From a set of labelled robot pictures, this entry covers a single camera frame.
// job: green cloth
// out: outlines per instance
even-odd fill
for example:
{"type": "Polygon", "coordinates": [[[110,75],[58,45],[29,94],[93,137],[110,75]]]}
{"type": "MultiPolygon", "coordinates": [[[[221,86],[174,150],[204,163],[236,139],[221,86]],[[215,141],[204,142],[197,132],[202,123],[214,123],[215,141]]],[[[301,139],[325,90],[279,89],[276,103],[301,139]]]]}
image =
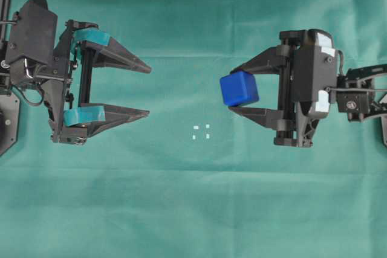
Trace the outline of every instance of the green cloth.
{"type": "MultiPolygon", "coordinates": [[[[95,22],[153,67],[95,69],[91,102],[151,113],[69,146],[50,141],[43,106],[23,103],[18,142],[0,159],[1,257],[387,255],[380,121],[349,123],[334,105],[311,149],[274,146],[274,131],[230,112],[219,86],[281,30],[330,32],[345,71],[386,63],[387,0],[48,5],[57,37],[67,19],[95,22]]],[[[275,108],[278,78],[257,84],[258,105],[275,108]]]]}

